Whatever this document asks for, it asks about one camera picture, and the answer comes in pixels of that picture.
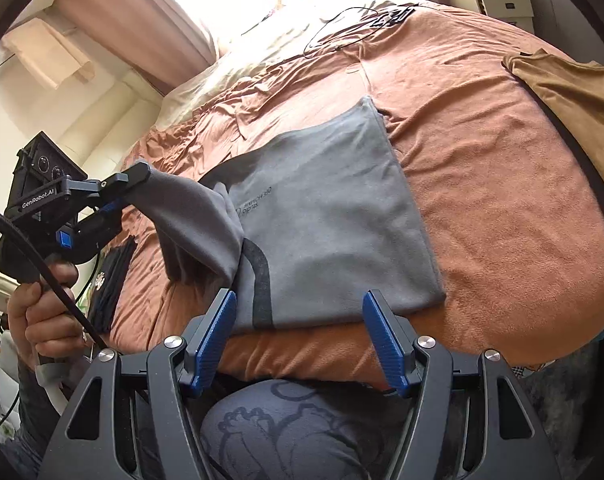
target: finger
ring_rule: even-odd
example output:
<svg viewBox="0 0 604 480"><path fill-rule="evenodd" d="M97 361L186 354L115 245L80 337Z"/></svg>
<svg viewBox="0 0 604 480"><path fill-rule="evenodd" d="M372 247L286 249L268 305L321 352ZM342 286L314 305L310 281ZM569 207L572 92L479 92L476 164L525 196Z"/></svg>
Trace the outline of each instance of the finger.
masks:
<svg viewBox="0 0 604 480"><path fill-rule="evenodd" d="M75 355L84 349L84 339L81 336L55 339L37 343L35 351L45 357L62 358Z"/></svg>
<svg viewBox="0 0 604 480"><path fill-rule="evenodd" d="M63 287L64 292L70 297L71 300L75 300L75 296L72 290L67 287ZM67 312L66 306L62 303L57 295L49 290L45 292L42 297L32 306L29 306L26 310L26 319L29 325L34 325L44 321L45 319L51 319L52 317L59 316Z"/></svg>
<svg viewBox="0 0 604 480"><path fill-rule="evenodd" d="M32 344L82 335L82 325L66 314L29 325L26 339Z"/></svg>
<svg viewBox="0 0 604 480"><path fill-rule="evenodd" d="M42 295L39 283L22 283L8 298L6 311L12 317L24 317L29 306L37 303Z"/></svg>
<svg viewBox="0 0 604 480"><path fill-rule="evenodd" d="M53 273L55 279L66 286L73 286L77 282L80 274L73 264L64 261L53 262L48 266ZM45 280L40 276L39 281L46 283Z"/></svg>

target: dark sleeve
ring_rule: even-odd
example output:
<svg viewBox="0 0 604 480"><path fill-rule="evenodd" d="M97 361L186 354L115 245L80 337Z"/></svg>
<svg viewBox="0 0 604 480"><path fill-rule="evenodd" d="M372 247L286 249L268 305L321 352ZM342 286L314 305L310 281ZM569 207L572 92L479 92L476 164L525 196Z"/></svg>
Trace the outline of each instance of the dark sleeve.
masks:
<svg viewBox="0 0 604 480"><path fill-rule="evenodd" d="M19 419L15 437L0 445L9 462L24 480L35 480L44 453L59 421L46 391L35 373L19 361Z"/></svg>

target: camera lens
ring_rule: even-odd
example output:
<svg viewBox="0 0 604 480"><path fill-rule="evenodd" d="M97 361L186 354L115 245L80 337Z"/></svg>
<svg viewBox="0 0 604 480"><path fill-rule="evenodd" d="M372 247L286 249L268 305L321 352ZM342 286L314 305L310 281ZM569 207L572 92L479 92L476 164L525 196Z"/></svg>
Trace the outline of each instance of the camera lens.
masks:
<svg viewBox="0 0 604 480"><path fill-rule="evenodd" d="M48 162L48 157L45 155L42 155L41 157L39 157L39 161L37 162L37 165L39 167L39 171L41 171L42 173L46 173L48 171L48 168L50 167L50 163Z"/></svg>

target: metal screw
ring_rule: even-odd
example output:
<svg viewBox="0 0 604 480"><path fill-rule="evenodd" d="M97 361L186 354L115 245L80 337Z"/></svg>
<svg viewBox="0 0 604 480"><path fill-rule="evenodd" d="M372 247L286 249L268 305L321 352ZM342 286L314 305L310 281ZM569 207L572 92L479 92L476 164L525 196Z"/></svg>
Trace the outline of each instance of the metal screw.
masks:
<svg viewBox="0 0 604 480"><path fill-rule="evenodd" d="M435 339L430 335L421 335L418 337L418 345L422 348L433 348L435 346Z"/></svg>
<svg viewBox="0 0 604 480"><path fill-rule="evenodd" d="M110 348L104 348L99 354L98 359L105 363L115 357L115 351Z"/></svg>
<svg viewBox="0 0 604 480"><path fill-rule="evenodd" d="M166 348L177 348L181 344L182 344L182 338L178 335L169 335L164 340L164 346Z"/></svg>
<svg viewBox="0 0 604 480"><path fill-rule="evenodd" d="M489 349L484 352L484 357L486 357L489 361L496 363L500 360L500 353L497 350Z"/></svg>

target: beige hanging paper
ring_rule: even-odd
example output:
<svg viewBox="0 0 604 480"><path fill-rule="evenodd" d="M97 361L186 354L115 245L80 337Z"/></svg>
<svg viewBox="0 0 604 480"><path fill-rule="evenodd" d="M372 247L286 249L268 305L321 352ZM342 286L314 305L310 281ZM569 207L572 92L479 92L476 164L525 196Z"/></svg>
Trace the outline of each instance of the beige hanging paper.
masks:
<svg viewBox="0 0 604 480"><path fill-rule="evenodd" d="M40 18L14 28L2 38L24 67L46 88L57 89L72 75L83 82L95 76L92 61L71 40Z"/></svg>

